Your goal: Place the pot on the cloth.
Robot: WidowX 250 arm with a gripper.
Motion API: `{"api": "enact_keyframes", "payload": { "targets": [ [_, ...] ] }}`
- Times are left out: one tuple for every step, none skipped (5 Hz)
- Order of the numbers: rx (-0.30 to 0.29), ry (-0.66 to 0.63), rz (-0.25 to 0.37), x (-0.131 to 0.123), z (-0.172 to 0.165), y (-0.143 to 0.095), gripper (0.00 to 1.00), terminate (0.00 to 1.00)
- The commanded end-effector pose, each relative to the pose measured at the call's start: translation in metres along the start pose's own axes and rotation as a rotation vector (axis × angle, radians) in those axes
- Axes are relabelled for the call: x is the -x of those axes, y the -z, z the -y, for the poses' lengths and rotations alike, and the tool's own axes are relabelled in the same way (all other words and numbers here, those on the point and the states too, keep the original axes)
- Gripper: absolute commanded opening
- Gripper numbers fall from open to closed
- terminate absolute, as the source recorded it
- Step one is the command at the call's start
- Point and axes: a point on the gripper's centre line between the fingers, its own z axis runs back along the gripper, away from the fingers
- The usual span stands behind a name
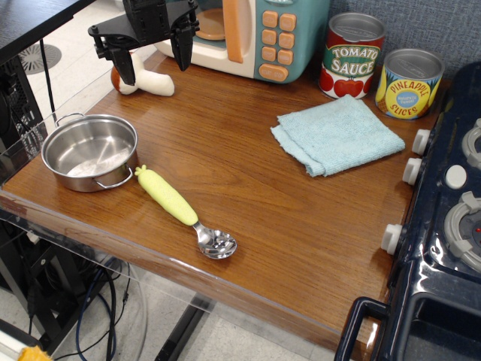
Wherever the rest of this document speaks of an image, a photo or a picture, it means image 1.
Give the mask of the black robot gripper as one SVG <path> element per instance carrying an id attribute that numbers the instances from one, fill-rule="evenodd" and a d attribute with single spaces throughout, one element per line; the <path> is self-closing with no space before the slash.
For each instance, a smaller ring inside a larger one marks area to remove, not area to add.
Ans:
<path id="1" fill-rule="evenodd" d="M 197 1 L 124 1 L 125 13 L 90 26 L 99 58 L 111 59 L 123 82 L 135 85 L 130 50 L 170 41 L 181 71 L 191 65 L 193 38 L 199 30 Z"/>

